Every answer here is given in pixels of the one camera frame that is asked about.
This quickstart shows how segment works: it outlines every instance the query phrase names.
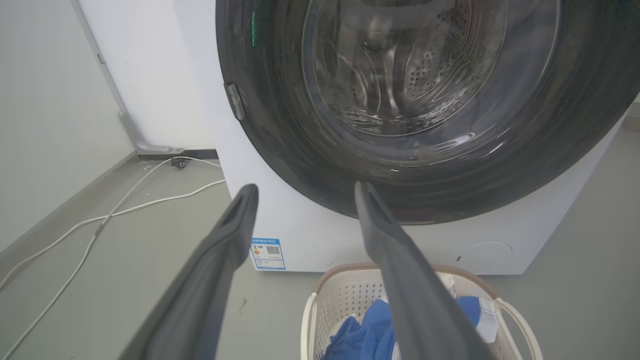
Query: white washing machine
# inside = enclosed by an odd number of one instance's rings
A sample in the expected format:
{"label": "white washing machine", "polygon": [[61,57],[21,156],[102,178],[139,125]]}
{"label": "white washing machine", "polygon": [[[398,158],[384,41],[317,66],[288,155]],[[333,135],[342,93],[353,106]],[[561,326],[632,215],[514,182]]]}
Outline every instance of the white washing machine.
{"label": "white washing machine", "polygon": [[597,0],[185,0],[258,270],[369,261],[372,183],[432,264],[522,274],[640,90],[640,8]]}

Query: washer door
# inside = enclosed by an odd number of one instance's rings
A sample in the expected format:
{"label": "washer door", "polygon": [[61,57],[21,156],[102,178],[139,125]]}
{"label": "washer door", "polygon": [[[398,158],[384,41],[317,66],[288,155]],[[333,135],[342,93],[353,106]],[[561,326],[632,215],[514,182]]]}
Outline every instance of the washer door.
{"label": "washer door", "polygon": [[293,188],[404,224],[518,200],[578,161],[640,90],[640,1],[218,0],[230,103]]}

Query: brown basket rim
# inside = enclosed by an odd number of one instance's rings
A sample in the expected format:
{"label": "brown basket rim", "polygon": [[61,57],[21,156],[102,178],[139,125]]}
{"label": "brown basket rim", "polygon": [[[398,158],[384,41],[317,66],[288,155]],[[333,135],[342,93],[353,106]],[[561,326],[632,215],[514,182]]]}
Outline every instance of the brown basket rim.
{"label": "brown basket rim", "polygon": [[[451,274],[451,275],[464,277],[465,279],[478,285],[482,290],[484,290],[484,292],[489,294],[492,300],[499,298],[496,292],[493,289],[491,289],[491,286],[489,286],[489,284],[487,284],[484,280],[480,279],[478,276],[474,274],[471,274],[468,271],[455,268],[453,266],[445,266],[445,265],[433,265],[432,267],[433,267],[433,271],[435,272],[441,272],[444,274]],[[336,266],[335,268],[332,268],[331,270],[325,272],[322,275],[322,277],[320,278],[320,280],[316,285],[316,288],[314,289],[314,292],[316,294],[320,294],[320,290],[322,290],[322,287],[324,286],[324,284],[326,284],[326,282],[329,279],[331,279],[331,277],[342,272],[349,272],[349,271],[355,271],[355,270],[380,270],[380,267],[376,265],[376,263],[355,263],[355,264],[346,264],[346,265]]]}

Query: floor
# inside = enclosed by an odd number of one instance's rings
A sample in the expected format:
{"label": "floor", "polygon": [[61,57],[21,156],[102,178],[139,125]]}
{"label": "floor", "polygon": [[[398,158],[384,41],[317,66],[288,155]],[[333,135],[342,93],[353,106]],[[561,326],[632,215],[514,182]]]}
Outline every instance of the floor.
{"label": "floor", "polygon": [[[640,334],[640,136],[620,132],[579,198],[522,276],[485,277],[527,319],[547,359],[628,358]],[[11,259],[45,247],[76,223],[104,215],[148,163],[110,174],[43,226]],[[166,166],[124,208],[220,180],[220,169]],[[229,203],[224,184],[110,221],[77,277],[12,359],[114,359]],[[0,291],[4,355],[76,267],[98,223],[74,232]],[[321,274],[235,273],[217,360],[297,359],[301,315]]]}

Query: qr code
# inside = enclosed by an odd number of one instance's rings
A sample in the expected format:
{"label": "qr code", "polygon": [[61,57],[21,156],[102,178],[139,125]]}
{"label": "qr code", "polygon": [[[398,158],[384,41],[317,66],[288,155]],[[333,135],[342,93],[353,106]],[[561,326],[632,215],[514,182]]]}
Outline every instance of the qr code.
{"label": "qr code", "polygon": [[280,247],[267,246],[267,254],[278,254],[278,255],[280,255]]}

